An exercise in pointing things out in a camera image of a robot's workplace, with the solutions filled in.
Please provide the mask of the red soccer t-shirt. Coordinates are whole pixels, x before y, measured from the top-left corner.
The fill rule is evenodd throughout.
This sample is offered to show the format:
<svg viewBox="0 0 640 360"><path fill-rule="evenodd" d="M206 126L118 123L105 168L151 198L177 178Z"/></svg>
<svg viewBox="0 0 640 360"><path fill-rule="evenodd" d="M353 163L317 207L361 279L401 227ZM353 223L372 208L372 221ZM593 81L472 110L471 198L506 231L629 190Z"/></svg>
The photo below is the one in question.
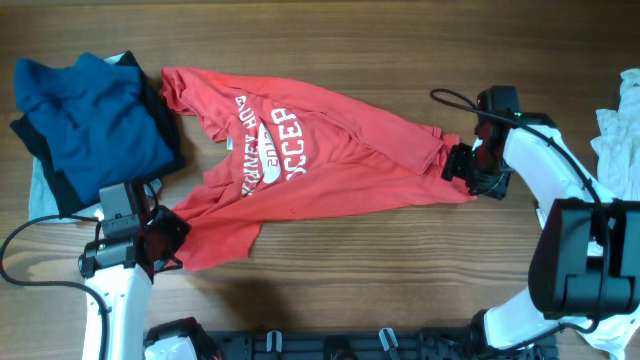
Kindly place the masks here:
<svg viewBox="0 0 640 360"><path fill-rule="evenodd" d="M175 207L190 225L190 271L245 258L267 222L465 203L446 158L460 141L339 93L292 79L166 67L162 97L230 154Z"/></svg>

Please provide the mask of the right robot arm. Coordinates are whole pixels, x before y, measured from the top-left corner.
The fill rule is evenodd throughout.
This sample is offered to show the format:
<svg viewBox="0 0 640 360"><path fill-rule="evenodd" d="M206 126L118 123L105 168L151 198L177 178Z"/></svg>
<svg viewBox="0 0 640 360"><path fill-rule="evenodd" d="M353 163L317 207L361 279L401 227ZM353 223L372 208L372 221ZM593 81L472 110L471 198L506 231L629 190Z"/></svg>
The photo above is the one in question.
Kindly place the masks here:
<svg viewBox="0 0 640 360"><path fill-rule="evenodd" d="M479 311L453 350L476 359L541 357L544 340L572 329L610 358L623 358L639 328L638 202L601 185L548 115L521 111L515 87L492 86L475 101L444 88L430 96L478 119L475 143L452 148L443 179L501 200L518 174L542 228L527 287Z"/></svg>

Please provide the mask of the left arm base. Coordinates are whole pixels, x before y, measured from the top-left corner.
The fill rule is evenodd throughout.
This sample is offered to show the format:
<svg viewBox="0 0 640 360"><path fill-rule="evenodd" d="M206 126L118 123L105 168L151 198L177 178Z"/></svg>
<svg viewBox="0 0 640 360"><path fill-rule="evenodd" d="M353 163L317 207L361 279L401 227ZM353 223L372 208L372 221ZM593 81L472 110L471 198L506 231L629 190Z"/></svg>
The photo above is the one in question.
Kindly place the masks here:
<svg viewBox="0 0 640 360"><path fill-rule="evenodd" d="M193 318L151 328L143 341L145 360L223 360L216 342Z"/></svg>

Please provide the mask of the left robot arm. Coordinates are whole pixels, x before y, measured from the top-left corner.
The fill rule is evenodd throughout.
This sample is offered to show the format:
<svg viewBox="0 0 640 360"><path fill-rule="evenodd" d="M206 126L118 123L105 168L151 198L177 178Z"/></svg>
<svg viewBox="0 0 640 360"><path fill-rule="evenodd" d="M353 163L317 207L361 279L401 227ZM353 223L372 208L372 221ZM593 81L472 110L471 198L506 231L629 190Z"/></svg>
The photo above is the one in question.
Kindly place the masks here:
<svg viewBox="0 0 640 360"><path fill-rule="evenodd" d="M102 188L99 197L101 234L79 257L90 289L82 358L142 359L154 276L182 267L176 253L190 226L163 205L151 207L141 182Z"/></svg>

